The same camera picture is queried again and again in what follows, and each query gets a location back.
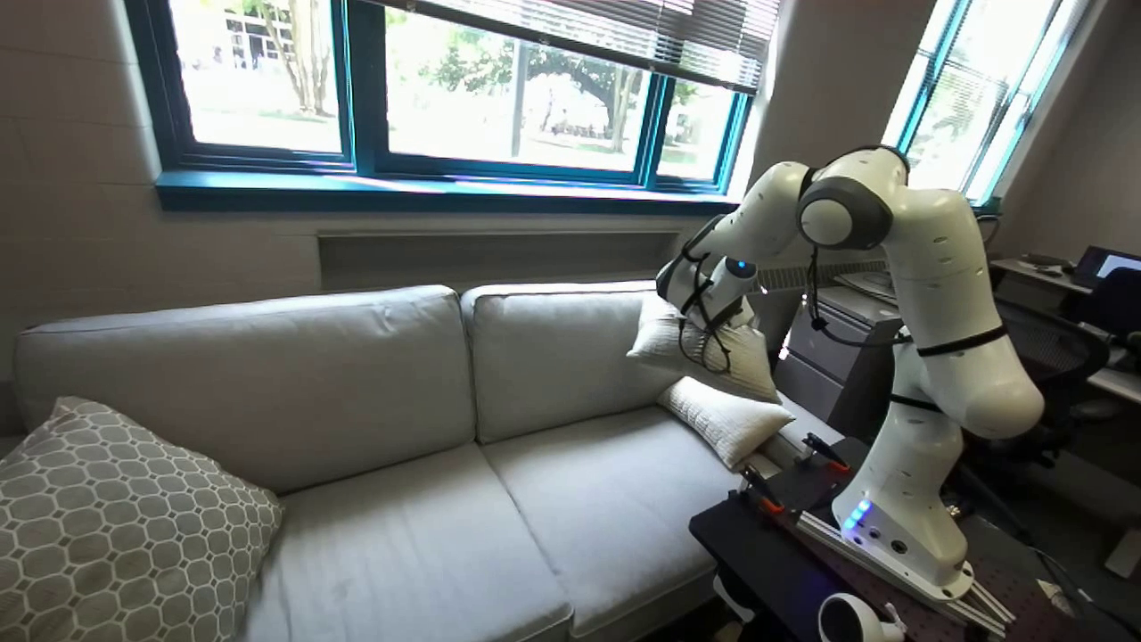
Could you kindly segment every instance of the window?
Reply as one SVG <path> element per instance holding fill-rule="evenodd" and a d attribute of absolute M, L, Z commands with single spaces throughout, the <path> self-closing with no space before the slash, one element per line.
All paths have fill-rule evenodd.
<path fill-rule="evenodd" d="M 167 176 L 723 198 L 778 0 L 132 0 Z"/>
<path fill-rule="evenodd" d="M 911 154 L 913 187 L 995 208 L 1080 18 L 1086 0 L 938 0 L 886 132 Z"/>

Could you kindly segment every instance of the black chair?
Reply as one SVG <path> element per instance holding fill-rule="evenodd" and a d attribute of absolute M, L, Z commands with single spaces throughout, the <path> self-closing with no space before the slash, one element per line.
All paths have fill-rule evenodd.
<path fill-rule="evenodd" d="M 1076 304 L 1076 321 L 1128 344 L 1141 330 L 1141 271 L 1108 271 L 1087 300 Z"/>
<path fill-rule="evenodd" d="M 1027 376 L 1045 395 L 1045 417 L 1019 440 L 972 440 L 975 458 L 1056 464 L 1086 422 L 1096 417 L 1087 380 L 1108 364 L 1108 344 L 1068 319 L 998 300 L 1004 325 Z"/>

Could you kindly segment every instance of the window sill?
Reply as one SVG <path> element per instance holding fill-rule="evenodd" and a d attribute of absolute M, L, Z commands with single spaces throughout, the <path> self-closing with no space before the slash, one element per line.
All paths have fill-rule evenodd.
<path fill-rule="evenodd" d="M 485 212 L 485 216 L 728 216 L 728 198 L 647 193 L 647 188 L 552 188 L 483 183 L 390 183 L 345 176 L 250 176 L 250 170 L 165 170 L 165 212 Z"/>

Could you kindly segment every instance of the seat cushion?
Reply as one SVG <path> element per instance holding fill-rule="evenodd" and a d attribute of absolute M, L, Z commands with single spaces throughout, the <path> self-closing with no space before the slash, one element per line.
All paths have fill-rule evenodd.
<path fill-rule="evenodd" d="M 670 414 L 647 407 L 485 455 L 565 579 L 573 640 L 605 640 L 622 616 L 668 623 L 680 609 L 655 609 L 660 601 L 711 582 L 689 518 L 721 504 L 734 474 Z"/>
<path fill-rule="evenodd" d="M 250 642 L 567 636 L 560 582 L 474 446 L 287 495 L 287 515 Z"/>
<path fill-rule="evenodd" d="M 275 494 L 474 432 L 468 339 L 443 285 L 54 321 L 23 334 L 14 382 L 25 425 L 56 395 L 105 399 Z"/>

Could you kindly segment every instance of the couch cushion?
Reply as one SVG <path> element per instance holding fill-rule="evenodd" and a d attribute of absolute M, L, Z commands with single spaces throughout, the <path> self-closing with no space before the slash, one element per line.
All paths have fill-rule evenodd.
<path fill-rule="evenodd" d="M 567 636 L 560 582 L 474 446 L 296 494 L 287 512 L 250 642 Z"/>
<path fill-rule="evenodd" d="M 479 440 L 655 405 L 677 376 L 628 359 L 643 298 L 633 285 L 485 285 L 464 298 Z"/>
<path fill-rule="evenodd" d="M 443 285 L 56 321 L 20 339 L 14 382 L 25 425 L 105 399 L 277 494 L 472 444 Z"/>
<path fill-rule="evenodd" d="M 626 616 L 668 623 L 677 604 L 660 608 L 664 597 L 711 584 L 712 560 L 689 518 L 739 482 L 670 414 L 651 407 L 497 444 L 489 460 L 567 584 L 573 640 L 605 640 Z"/>
<path fill-rule="evenodd" d="M 237 640 L 282 521 L 273 494 L 90 399 L 61 399 L 0 490 L 0 640 Z"/>

